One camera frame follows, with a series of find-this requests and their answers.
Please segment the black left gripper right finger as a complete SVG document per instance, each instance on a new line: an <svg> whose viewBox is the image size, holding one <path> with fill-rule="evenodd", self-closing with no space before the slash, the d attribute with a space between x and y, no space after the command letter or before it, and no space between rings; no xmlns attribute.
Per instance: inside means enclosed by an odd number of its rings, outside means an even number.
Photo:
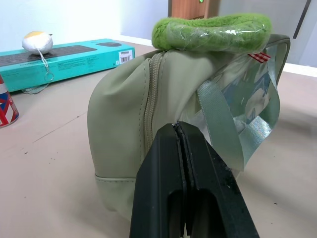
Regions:
<svg viewBox="0 0 317 238"><path fill-rule="evenodd" d="M234 175L201 131L177 123L187 173L190 238L260 238Z"/></svg>

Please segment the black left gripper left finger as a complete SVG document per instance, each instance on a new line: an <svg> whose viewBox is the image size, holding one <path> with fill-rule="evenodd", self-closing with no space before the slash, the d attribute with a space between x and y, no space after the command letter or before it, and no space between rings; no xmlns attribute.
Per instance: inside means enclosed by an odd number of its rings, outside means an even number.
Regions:
<svg viewBox="0 0 317 238"><path fill-rule="evenodd" d="M166 124L137 172L129 238L182 238L186 190L180 140Z"/></svg>

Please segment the green zip pouch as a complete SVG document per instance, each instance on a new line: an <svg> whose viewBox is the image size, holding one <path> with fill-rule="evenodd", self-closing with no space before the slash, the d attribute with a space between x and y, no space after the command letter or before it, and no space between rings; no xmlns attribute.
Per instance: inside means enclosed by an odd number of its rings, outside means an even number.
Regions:
<svg viewBox="0 0 317 238"><path fill-rule="evenodd" d="M87 113L95 179L102 202L132 212L136 174L165 124L196 125L234 171L242 171L280 113L277 90L290 38L271 35L259 62L247 54L157 50L108 73Z"/></svg>

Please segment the teal keyboard box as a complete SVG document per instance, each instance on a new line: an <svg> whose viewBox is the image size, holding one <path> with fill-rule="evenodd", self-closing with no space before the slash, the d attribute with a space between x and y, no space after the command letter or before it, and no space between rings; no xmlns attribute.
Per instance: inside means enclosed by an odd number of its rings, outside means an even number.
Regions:
<svg viewBox="0 0 317 238"><path fill-rule="evenodd" d="M115 68L132 60L133 46L112 39L61 44L42 57L25 50L0 52L0 76L9 92Z"/></svg>

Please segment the red white blue can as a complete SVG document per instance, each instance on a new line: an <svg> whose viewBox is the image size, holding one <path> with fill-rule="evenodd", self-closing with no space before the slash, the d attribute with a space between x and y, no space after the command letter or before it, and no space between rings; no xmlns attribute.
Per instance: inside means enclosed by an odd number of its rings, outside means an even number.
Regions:
<svg viewBox="0 0 317 238"><path fill-rule="evenodd" d="M14 123L19 112L0 75L0 128Z"/></svg>

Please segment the brown wooden cabinet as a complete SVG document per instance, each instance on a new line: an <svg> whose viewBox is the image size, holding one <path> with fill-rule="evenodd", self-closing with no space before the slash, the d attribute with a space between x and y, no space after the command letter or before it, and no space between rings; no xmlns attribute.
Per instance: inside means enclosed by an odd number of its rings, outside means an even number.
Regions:
<svg viewBox="0 0 317 238"><path fill-rule="evenodd" d="M168 17L184 19L218 16L221 0L168 0Z"/></svg>

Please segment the green plush keychain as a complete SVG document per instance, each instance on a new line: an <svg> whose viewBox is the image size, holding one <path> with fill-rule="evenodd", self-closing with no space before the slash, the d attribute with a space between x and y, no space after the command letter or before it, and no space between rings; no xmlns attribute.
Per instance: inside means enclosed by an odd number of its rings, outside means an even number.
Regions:
<svg viewBox="0 0 317 238"><path fill-rule="evenodd" d="M152 31L152 45L160 50L258 53L272 31L268 16L238 13L211 18L159 20Z"/></svg>

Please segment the white yellow plush keychain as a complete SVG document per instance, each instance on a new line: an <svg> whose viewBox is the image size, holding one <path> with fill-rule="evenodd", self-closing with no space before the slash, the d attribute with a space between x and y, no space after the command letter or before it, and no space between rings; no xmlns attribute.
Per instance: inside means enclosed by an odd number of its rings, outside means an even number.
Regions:
<svg viewBox="0 0 317 238"><path fill-rule="evenodd" d="M45 80L51 82L54 79L44 55L53 48L53 39L50 34L43 31L31 31L22 39L22 48L33 55L40 56L46 69Z"/></svg>

